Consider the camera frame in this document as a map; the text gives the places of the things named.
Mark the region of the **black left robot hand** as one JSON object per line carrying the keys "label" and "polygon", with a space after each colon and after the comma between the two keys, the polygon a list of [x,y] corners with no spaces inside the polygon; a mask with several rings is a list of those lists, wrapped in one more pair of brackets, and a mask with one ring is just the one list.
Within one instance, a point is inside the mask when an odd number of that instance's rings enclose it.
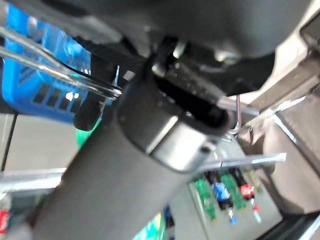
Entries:
{"label": "black left robot hand", "polygon": [[83,128],[102,121],[27,228],[33,240],[129,240],[200,174],[245,161],[232,135],[238,104],[273,72],[276,49],[309,0],[14,0],[85,49],[134,73],[124,89],[75,70],[27,37],[2,35],[45,63],[0,53],[114,104],[87,103]]}

